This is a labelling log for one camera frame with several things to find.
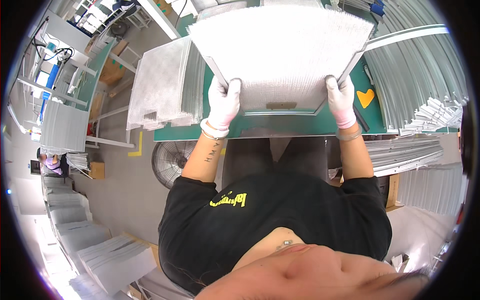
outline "bracelet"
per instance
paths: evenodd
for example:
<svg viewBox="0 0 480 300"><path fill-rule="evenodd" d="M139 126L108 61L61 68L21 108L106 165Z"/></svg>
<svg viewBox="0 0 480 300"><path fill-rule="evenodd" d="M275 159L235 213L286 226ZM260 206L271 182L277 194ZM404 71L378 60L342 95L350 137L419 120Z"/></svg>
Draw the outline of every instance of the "bracelet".
<svg viewBox="0 0 480 300"><path fill-rule="evenodd" d="M361 127L359 126L358 130L355 133L352 134L347 134L347 135L341 135L340 134L340 129L337 129L335 132L335 136L337 139L341 141L352 141L361 136Z"/></svg>
<svg viewBox="0 0 480 300"><path fill-rule="evenodd" d="M218 141L218 140L223 140L223 139L225 139L225 137L221 137L221 138L211 137L211 136L209 136L208 134L206 134L205 131L203 131L203 130L202 130L202 134L203 134L207 139L214 140L214 141Z"/></svg>

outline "electric fan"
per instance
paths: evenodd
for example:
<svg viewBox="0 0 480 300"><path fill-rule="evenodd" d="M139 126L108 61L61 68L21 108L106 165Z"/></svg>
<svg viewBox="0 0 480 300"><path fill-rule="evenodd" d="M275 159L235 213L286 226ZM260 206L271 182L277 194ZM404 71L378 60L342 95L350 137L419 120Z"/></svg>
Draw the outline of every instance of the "electric fan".
<svg viewBox="0 0 480 300"><path fill-rule="evenodd" d="M155 177L167 189L181 175L197 141L159 142L152 153L152 169Z"/></svg>

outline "white mesh filter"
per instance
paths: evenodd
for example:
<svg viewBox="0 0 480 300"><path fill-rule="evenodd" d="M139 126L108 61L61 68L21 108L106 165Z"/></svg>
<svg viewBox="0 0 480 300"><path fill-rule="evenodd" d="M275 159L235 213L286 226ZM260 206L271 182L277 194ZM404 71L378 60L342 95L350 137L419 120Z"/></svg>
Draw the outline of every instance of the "white mesh filter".
<svg viewBox="0 0 480 300"><path fill-rule="evenodd" d="M227 82L242 80L243 110L296 103L295 111L315 111L326 100L325 76L342 74L372 28L344 12L272 5L219 14L189 26L189 32Z"/></svg>
<svg viewBox="0 0 480 300"><path fill-rule="evenodd" d="M323 8L320 0L260 0L260 6L267 5L302 5Z"/></svg>
<svg viewBox="0 0 480 300"><path fill-rule="evenodd" d="M188 36L144 53L133 82L127 130L142 125L154 130L172 120L177 126L198 124L204 64Z"/></svg>
<svg viewBox="0 0 480 300"><path fill-rule="evenodd" d="M195 8L198 9L199 11L218 5L218 3L215 0L192 0L192 3L193 3L193 6L195 6Z"/></svg>
<svg viewBox="0 0 480 300"><path fill-rule="evenodd" d="M223 5L213 6L200 12L197 22L215 15L247 7L247 1L238 1Z"/></svg>

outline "forearm tattoo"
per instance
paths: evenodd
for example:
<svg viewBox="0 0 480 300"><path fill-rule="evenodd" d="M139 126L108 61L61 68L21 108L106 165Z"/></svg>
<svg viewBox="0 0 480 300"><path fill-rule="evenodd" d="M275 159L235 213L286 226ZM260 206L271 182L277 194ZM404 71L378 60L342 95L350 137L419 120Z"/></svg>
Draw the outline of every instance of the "forearm tattoo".
<svg viewBox="0 0 480 300"><path fill-rule="evenodd" d="M220 144L217 143L217 142L215 142L215 145L213 145L213 147L217 147L217 146L220 146ZM208 155L215 156L215 152L217 152L217 150L213 150L213 149L212 149L212 152L210 152ZM210 160L212 160L211 157L205 157L205 160L204 160L204 161L206 161L207 163L209 163Z"/></svg>

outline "white work glove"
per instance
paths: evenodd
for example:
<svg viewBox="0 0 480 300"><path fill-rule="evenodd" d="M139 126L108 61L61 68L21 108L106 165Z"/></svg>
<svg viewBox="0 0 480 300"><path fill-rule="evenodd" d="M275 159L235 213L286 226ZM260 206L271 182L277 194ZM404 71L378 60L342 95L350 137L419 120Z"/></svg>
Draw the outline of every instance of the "white work glove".
<svg viewBox="0 0 480 300"><path fill-rule="evenodd" d="M232 79L228 85L228 92L218 82L216 76L208 89L208 103L210 114L208 123L218 130L227 130L230 122L237 115L240 108L240 79Z"/></svg>
<svg viewBox="0 0 480 300"><path fill-rule="evenodd" d="M355 87L350 75L338 87L335 77L329 75L325 79L328 90L328 107L340 129L352 127L357 121L353 111Z"/></svg>

